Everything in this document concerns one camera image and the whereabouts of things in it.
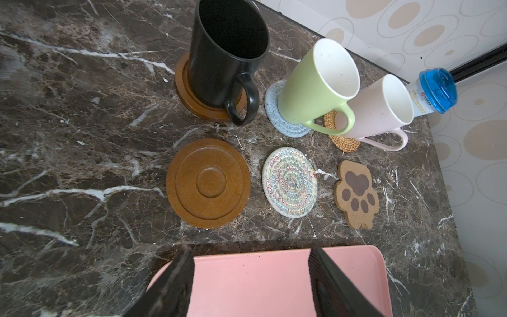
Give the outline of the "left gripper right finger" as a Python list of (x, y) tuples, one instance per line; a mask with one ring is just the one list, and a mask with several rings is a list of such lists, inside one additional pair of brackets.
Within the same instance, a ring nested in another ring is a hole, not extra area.
[(312, 297), (317, 316), (381, 316), (322, 248), (308, 259)]

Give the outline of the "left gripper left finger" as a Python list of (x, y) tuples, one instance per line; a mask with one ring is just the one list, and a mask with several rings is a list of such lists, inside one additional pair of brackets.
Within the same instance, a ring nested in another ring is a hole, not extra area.
[(194, 282), (191, 248), (182, 246), (169, 267), (124, 316), (186, 316)]

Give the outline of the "cork paw print coaster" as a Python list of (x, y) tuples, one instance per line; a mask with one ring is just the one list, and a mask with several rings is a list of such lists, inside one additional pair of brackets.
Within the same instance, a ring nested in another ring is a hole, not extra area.
[(343, 211), (348, 226), (353, 229), (372, 229), (380, 203), (369, 169), (360, 163), (345, 160), (339, 163), (338, 174), (334, 200)]

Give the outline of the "light brown wooden coaster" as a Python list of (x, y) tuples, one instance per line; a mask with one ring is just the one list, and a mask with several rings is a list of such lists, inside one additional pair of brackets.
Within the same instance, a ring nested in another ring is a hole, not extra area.
[(202, 229), (236, 219), (248, 202), (250, 189), (245, 159), (219, 139), (187, 144), (175, 155), (166, 175), (171, 208), (183, 221)]

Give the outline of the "white woven round coaster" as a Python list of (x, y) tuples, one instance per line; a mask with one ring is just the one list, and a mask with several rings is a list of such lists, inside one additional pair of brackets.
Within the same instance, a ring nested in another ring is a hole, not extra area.
[(317, 200), (315, 170), (304, 153), (292, 147), (276, 149), (269, 155), (262, 184), (272, 208), (291, 219), (309, 214)]

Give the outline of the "woven rattan round coaster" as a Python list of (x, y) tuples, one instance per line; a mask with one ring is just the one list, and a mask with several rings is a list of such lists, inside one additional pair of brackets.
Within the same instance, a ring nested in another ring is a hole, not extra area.
[[(335, 129), (335, 116), (336, 116), (337, 112), (336, 111), (331, 111), (331, 112), (328, 112), (324, 117), (323, 117), (323, 123), (324, 123), (324, 127), (325, 128), (328, 128), (328, 129)], [(331, 142), (340, 150), (342, 150), (343, 152), (346, 152), (346, 153), (352, 153), (352, 152), (355, 152), (361, 142), (358, 141), (358, 140), (355, 140), (355, 139), (350, 139), (350, 138), (346, 138), (346, 137), (343, 137), (343, 136), (329, 136)]]

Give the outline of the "grey felt round coaster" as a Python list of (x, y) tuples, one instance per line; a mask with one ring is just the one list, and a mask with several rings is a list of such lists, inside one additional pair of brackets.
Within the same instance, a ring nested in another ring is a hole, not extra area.
[(273, 83), (265, 93), (265, 111), (269, 121), (273, 126), (287, 137), (299, 138), (304, 137), (310, 132), (310, 128), (302, 124), (291, 124), (286, 121), (279, 112), (278, 98), (284, 88), (286, 80), (280, 80)]

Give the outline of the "dark brown wooden coaster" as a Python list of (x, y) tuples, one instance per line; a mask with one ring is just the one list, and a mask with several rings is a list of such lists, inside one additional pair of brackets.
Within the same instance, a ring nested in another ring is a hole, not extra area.
[(176, 92), (184, 106), (196, 116), (213, 122), (230, 122), (227, 111), (224, 108), (213, 108), (200, 101), (192, 91), (187, 76), (187, 67), (190, 53), (186, 52), (178, 61), (175, 70)]

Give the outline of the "pink handled white mug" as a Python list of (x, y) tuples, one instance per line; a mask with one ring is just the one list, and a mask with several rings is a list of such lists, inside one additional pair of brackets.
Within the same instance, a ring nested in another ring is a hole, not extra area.
[[(383, 76), (360, 91), (348, 106), (354, 112), (355, 124), (344, 137), (392, 152), (400, 151), (408, 144), (409, 137), (401, 128), (412, 123), (414, 109), (408, 90), (396, 76)], [(389, 146), (369, 139), (382, 133), (400, 136), (401, 144)]]

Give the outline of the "green handled white mug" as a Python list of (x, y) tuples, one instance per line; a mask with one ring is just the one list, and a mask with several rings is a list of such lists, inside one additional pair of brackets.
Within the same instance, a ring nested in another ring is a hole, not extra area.
[[(338, 42), (322, 38), (295, 67), (279, 94), (277, 107), (290, 124), (301, 124), (329, 136), (341, 136), (355, 125), (348, 101), (360, 89), (360, 75), (351, 55)], [(328, 129), (314, 120), (331, 111), (347, 119), (342, 129)]]

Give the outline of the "black mug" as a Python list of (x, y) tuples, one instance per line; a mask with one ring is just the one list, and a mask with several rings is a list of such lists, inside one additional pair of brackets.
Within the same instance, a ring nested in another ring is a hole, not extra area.
[(198, 1), (187, 65), (192, 92), (233, 124), (248, 125), (260, 105), (253, 76), (268, 50), (269, 30), (252, 1)]

